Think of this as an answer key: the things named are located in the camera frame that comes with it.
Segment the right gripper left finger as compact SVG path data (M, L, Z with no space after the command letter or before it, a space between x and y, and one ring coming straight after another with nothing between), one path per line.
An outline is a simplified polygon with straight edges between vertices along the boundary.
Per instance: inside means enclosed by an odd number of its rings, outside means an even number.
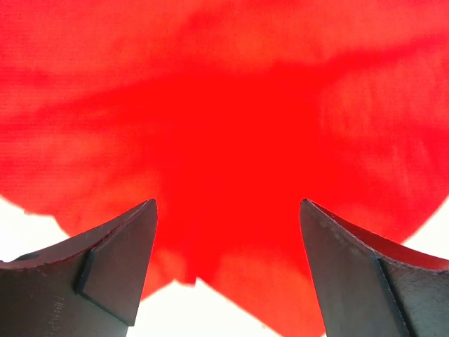
M58 244L1 263L1 335L125 336L157 226L147 200Z

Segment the bright red t shirt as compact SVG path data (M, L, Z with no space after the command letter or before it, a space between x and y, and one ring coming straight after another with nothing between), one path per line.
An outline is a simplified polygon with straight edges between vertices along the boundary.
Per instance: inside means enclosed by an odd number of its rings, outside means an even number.
M448 2L2 1L1 194L70 235L154 198L145 295L320 336L302 199L400 242L448 196Z

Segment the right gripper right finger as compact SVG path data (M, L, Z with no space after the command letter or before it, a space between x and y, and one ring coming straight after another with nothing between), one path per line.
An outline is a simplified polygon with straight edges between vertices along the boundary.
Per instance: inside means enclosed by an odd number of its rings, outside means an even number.
M448 260L304 199L300 227L327 336L447 336Z

